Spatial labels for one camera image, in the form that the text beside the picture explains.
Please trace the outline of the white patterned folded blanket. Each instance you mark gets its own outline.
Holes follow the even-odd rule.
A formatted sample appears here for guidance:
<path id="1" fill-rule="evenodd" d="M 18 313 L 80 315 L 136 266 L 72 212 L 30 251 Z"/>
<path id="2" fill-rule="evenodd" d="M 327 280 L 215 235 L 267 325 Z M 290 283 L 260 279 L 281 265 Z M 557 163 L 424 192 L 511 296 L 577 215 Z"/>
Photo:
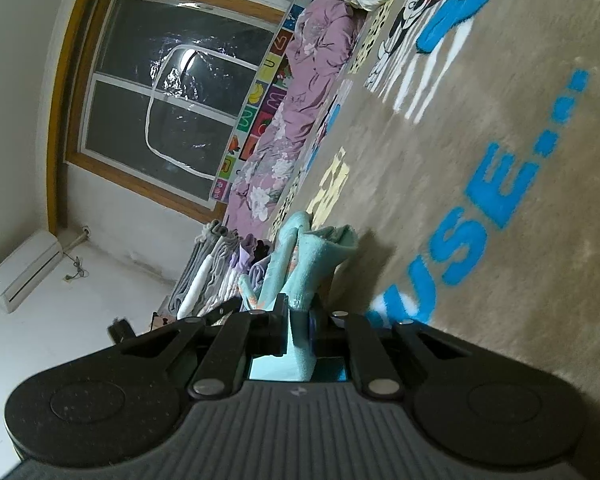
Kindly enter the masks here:
<path id="1" fill-rule="evenodd" d="M 200 294 L 196 307 L 194 309 L 194 315 L 198 315 L 205 307 L 210 306 L 212 301 L 218 294 L 222 281 L 224 280 L 225 273 L 230 264 L 230 258 L 236 252 L 239 245 L 239 237 L 235 233 L 223 236 L 215 244 L 211 256 L 211 268 L 208 273 L 204 290 Z"/>

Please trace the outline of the grey folded blanket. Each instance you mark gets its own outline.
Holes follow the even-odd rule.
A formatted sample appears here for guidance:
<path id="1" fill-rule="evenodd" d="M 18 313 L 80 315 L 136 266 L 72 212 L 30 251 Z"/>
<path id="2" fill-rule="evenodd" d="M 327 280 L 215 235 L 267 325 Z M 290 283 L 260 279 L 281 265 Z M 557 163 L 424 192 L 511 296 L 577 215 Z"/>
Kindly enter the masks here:
<path id="1" fill-rule="evenodd" d="M 181 277 L 176 282 L 171 295 L 163 301 L 157 311 L 158 315 L 176 317 L 178 309 L 181 307 L 204 258 L 212 252 L 218 240 L 227 233 L 228 229 L 222 225 L 220 220 L 212 220 L 202 228 L 201 234 L 195 238 L 192 253 L 189 256 Z"/>

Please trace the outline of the lavender folded sheet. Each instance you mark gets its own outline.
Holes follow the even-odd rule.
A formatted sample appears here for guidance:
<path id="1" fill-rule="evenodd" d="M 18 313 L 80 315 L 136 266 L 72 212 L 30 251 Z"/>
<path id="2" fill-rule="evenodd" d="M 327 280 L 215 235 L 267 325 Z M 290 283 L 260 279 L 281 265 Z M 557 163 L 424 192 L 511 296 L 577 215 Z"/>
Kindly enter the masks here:
<path id="1" fill-rule="evenodd" d="M 252 292 L 260 292 L 268 263 L 271 259 L 272 245 L 249 233 L 238 245 L 237 262 L 232 266 L 235 273 L 234 292 L 240 295 L 240 278 L 243 276 Z"/>

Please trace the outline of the wooden framed window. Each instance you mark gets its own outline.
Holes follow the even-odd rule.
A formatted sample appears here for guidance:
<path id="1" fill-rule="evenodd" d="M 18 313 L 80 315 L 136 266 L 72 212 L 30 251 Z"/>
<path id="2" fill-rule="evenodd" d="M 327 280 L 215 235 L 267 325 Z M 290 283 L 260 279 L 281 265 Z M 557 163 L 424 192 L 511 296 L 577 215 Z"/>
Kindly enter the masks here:
<path id="1" fill-rule="evenodd" d="M 283 14 L 250 0 L 71 0 L 46 120 L 47 225 L 73 164 L 199 222 Z"/>

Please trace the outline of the white rolled towel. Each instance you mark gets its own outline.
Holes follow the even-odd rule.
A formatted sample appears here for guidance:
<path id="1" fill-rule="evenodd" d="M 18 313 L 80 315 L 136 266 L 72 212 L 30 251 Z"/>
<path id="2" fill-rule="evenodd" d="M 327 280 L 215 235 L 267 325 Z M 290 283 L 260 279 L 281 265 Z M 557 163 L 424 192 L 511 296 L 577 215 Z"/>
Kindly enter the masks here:
<path id="1" fill-rule="evenodd" d="M 182 320 L 192 314 L 200 294 L 204 290 L 204 285 L 207 283 L 208 276 L 212 267 L 212 255 L 208 255 L 202 260 L 201 266 L 196 273 L 192 284 L 190 284 L 186 295 L 178 308 L 176 318 Z"/>

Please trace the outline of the teal patterned children's garment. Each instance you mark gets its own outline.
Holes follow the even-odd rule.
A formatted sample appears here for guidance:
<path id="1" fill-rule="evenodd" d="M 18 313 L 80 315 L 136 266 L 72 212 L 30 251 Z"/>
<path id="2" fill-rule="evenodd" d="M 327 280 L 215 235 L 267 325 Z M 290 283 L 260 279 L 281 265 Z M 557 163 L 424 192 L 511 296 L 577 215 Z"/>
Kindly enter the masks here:
<path id="1" fill-rule="evenodd" d="M 311 228 L 311 216 L 292 214 L 280 228 L 266 268 L 262 287 L 256 292 L 248 278 L 238 281 L 242 305 L 251 311 L 271 311 L 278 295 L 288 300 L 289 330 L 283 356 L 260 356 L 252 361 L 250 378 L 268 382 L 307 382 L 316 357 L 309 343 L 309 310 L 321 284 L 336 267 L 358 249 L 358 236 L 350 226 Z"/>

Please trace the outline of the brown Mickey Mouse blanket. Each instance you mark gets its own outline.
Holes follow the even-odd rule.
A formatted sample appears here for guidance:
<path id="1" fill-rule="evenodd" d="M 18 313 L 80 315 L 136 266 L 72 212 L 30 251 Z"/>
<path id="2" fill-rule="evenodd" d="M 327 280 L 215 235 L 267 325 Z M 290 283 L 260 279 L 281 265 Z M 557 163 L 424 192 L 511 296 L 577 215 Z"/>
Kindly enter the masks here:
<path id="1" fill-rule="evenodd" d="M 428 53 L 394 0 L 294 209 L 350 224 L 326 301 L 390 287 L 600 409 L 600 0 L 488 0 Z"/>

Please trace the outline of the purple floral quilt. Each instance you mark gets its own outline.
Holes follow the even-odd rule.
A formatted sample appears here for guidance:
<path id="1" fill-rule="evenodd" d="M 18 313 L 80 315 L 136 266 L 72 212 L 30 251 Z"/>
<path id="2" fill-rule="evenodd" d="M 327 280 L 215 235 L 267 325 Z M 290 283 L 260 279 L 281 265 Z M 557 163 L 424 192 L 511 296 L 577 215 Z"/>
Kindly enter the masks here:
<path id="1" fill-rule="evenodd" d="M 314 0 L 300 14 L 287 49 L 291 83 L 230 189 L 227 229 L 265 237 L 266 222 L 332 83 L 349 61 L 359 27 L 360 18 L 343 0 Z"/>

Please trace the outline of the white wall air conditioner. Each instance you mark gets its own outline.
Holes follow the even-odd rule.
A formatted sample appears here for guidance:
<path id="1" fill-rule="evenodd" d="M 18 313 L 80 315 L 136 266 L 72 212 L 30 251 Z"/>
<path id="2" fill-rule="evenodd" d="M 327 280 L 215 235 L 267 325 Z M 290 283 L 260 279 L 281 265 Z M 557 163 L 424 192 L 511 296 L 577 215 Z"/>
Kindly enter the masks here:
<path id="1" fill-rule="evenodd" d="M 62 259 L 61 244 L 47 231 L 36 231 L 0 264 L 0 307 L 14 312 Z"/>

